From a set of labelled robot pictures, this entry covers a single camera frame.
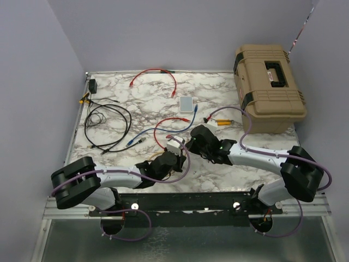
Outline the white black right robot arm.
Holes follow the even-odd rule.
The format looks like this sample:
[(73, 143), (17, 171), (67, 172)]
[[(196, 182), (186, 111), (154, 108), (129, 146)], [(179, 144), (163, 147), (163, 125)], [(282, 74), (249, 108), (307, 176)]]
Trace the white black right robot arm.
[(202, 124), (190, 136), (186, 143), (189, 152), (213, 164), (250, 166), (279, 175), (278, 180), (259, 185), (252, 192), (250, 206), (256, 213), (291, 198), (310, 203), (318, 191), (324, 171), (302, 147), (293, 146), (288, 151), (242, 147), (235, 140), (218, 139)]

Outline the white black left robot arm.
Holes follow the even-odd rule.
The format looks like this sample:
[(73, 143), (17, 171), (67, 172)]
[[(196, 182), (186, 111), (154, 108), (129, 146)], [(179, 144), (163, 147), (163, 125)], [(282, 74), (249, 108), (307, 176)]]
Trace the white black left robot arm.
[(92, 157), (82, 157), (51, 175), (52, 196), (57, 208), (69, 209), (79, 204), (98, 207), (112, 216), (119, 212), (121, 201), (117, 188), (144, 189), (165, 179), (171, 172), (182, 172), (186, 156), (165, 151), (155, 160), (129, 168), (98, 166)]

